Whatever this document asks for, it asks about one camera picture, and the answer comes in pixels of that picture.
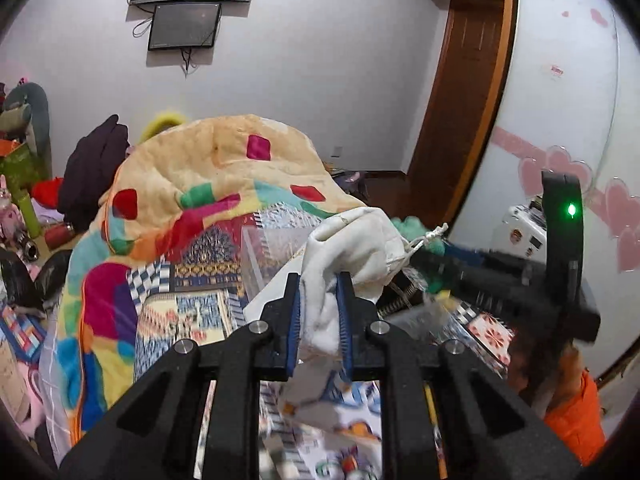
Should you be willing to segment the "right hand orange sleeve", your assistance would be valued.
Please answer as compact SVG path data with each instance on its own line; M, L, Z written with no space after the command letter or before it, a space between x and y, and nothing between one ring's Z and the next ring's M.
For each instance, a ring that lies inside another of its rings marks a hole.
M588 466L605 445L596 382L572 344L552 366L552 375L554 385L542 419L582 466Z

